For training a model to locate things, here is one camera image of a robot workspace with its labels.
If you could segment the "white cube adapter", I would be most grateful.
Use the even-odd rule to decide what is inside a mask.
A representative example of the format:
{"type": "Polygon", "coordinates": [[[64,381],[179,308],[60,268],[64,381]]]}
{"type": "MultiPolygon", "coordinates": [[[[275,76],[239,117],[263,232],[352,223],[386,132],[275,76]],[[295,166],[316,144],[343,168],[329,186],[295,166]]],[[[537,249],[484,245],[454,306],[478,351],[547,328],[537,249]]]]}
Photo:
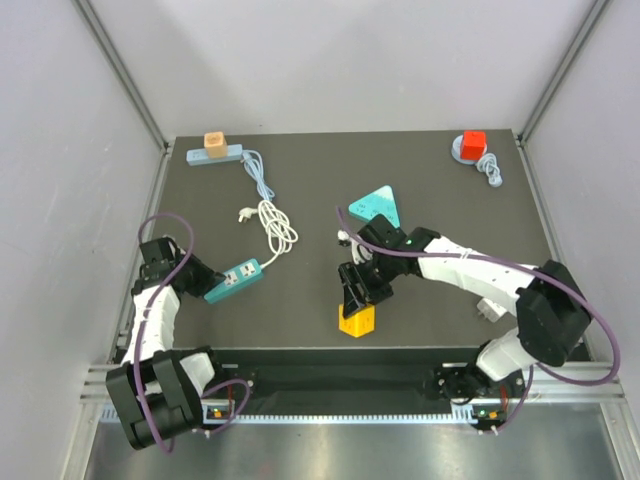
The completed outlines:
{"type": "Polygon", "coordinates": [[[482,298],[476,307],[479,314],[492,323],[500,320],[507,312],[504,307],[487,298],[482,298]]]}

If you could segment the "beige orange cube adapter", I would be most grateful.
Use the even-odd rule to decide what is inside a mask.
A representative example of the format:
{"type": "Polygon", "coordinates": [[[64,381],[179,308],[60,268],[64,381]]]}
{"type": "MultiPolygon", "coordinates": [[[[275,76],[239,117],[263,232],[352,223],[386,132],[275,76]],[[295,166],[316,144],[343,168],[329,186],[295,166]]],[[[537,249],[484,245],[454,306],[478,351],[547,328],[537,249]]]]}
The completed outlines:
{"type": "Polygon", "coordinates": [[[211,159],[223,158],[228,155],[226,137],[222,131],[208,132],[203,137],[204,149],[211,159]]]}

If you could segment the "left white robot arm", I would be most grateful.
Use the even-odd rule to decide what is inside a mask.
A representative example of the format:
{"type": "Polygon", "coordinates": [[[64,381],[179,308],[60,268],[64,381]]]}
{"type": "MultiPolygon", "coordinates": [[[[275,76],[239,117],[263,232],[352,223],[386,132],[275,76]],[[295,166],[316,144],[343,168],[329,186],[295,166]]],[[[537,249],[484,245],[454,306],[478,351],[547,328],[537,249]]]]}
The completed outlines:
{"type": "Polygon", "coordinates": [[[225,276],[189,256],[169,236],[140,245],[143,263],[131,296],[130,344],[106,388],[132,448],[165,446],[203,422],[201,395],[216,396],[227,374],[209,347],[173,348],[175,320],[185,295],[202,298],[225,276]]]}

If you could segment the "yellow cube adapter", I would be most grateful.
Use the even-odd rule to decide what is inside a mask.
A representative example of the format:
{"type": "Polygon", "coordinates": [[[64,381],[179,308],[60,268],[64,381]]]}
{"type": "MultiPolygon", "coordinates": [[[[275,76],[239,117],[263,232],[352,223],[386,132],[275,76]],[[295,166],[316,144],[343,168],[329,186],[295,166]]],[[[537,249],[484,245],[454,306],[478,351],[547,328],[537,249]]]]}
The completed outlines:
{"type": "Polygon", "coordinates": [[[338,329],[353,338],[368,335],[375,330],[375,313],[375,307],[370,305],[350,317],[345,317],[343,304],[340,304],[338,310],[338,329]]]}

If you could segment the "teal rectangular power strip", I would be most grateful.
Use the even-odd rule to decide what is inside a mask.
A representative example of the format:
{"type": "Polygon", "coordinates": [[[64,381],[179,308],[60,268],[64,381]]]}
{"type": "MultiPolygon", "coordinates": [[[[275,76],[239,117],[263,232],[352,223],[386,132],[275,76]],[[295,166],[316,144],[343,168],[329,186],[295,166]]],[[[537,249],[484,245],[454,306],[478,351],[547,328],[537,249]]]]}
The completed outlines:
{"type": "Polygon", "coordinates": [[[263,269],[255,259],[236,265],[225,273],[224,281],[204,295],[204,300],[215,304],[263,278],[263,269]]]}

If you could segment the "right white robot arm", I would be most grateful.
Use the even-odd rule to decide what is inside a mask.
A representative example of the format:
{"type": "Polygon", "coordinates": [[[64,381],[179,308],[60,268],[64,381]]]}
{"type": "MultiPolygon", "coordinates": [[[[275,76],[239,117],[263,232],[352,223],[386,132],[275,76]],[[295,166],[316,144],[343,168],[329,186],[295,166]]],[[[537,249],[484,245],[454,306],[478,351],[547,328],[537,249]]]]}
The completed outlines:
{"type": "Polygon", "coordinates": [[[478,308],[498,308],[514,328],[479,347],[461,381],[466,396],[487,396],[514,372],[537,363],[561,367],[592,317],[565,265],[508,263],[462,247],[440,233],[417,227],[410,233],[379,214],[348,240],[352,259],[339,265],[343,315],[350,318],[390,298],[391,283],[413,275],[478,296],[478,308]]]}

